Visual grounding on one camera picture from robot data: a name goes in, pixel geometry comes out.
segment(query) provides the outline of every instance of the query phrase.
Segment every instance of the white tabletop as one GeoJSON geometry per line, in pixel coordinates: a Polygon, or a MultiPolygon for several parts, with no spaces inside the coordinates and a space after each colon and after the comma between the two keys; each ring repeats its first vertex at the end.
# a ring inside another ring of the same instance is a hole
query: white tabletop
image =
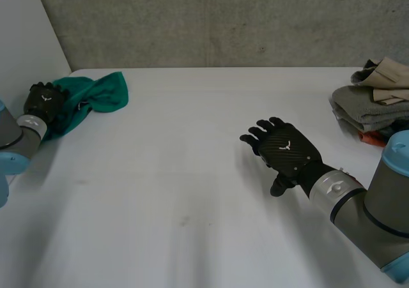
{"type": "MultiPolygon", "coordinates": [[[[126,69],[129,104],[44,144],[0,211],[0,287],[395,287],[238,140],[293,123],[366,186],[328,97],[356,68],[126,69]]],[[[80,70],[93,79],[115,70],[80,70]]]]}

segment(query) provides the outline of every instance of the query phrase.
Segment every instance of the concrete wall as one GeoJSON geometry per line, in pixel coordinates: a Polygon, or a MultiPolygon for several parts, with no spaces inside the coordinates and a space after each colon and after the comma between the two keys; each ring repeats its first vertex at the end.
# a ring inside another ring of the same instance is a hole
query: concrete wall
{"type": "Polygon", "coordinates": [[[408,0],[42,0],[72,69],[409,63],[408,0]]]}

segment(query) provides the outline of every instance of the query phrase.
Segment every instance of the folded towel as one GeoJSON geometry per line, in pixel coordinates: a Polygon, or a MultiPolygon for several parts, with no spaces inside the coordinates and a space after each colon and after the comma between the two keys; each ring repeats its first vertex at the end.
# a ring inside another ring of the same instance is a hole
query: folded towel
{"type": "Polygon", "coordinates": [[[374,101],[384,105],[409,100],[409,66],[388,57],[380,62],[368,60],[361,71],[352,74],[351,83],[374,87],[374,101]]]}
{"type": "Polygon", "coordinates": [[[383,106],[372,100],[373,88],[345,86],[332,93],[334,114],[361,132],[380,130],[395,120],[409,120],[409,102],[383,106]]]}
{"type": "Polygon", "coordinates": [[[49,126],[45,140],[55,139],[71,132],[91,110],[112,112],[128,103],[128,88],[121,72],[92,80],[87,77],[64,77],[53,84],[70,92],[63,112],[49,126]]]}

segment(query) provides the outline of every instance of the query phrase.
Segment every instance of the gray towel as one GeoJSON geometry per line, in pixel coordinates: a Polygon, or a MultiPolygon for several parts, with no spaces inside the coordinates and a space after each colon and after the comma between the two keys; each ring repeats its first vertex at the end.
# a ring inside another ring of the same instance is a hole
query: gray towel
{"type": "Polygon", "coordinates": [[[409,119],[409,102],[388,106],[375,103],[372,87],[345,86],[332,93],[331,106],[337,117],[361,132],[380,130],[395,120],[409,119]]]}

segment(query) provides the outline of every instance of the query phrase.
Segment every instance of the teal cloth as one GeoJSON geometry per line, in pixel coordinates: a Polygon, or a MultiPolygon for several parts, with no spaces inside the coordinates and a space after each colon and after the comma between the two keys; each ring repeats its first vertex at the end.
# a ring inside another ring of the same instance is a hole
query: teal cloth
{"type": "Polygon", "coordinates": [[[64,136],[77,127],[91,110],[113,112],[128,103],[128,88],[121,72],[92,80],[87,77],[64,77],[53,82],[70,92],[63,112],[52,122],[45,140],[64,136]]]}

